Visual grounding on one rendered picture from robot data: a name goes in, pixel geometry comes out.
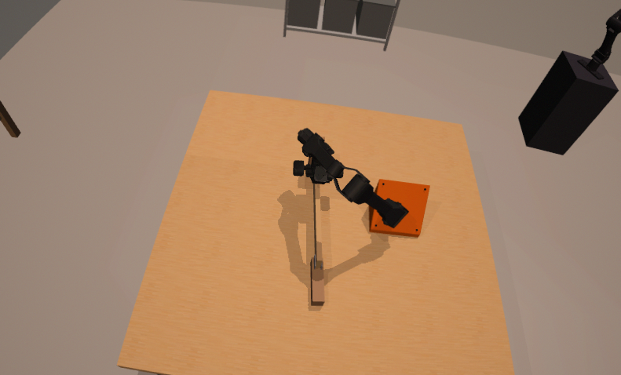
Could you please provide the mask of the long brown wooden rail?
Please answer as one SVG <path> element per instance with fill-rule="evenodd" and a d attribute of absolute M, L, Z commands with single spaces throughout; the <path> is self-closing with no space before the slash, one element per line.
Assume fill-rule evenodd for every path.
<path fill-rule="evenodd" d="M 322 257 L 321 235 L 321 212 L 320 212 L 320 184 L 313 183 L 313 208 L 314 208 L 314 243 L 316 255 L 316 268 L 320 268 Z"/>

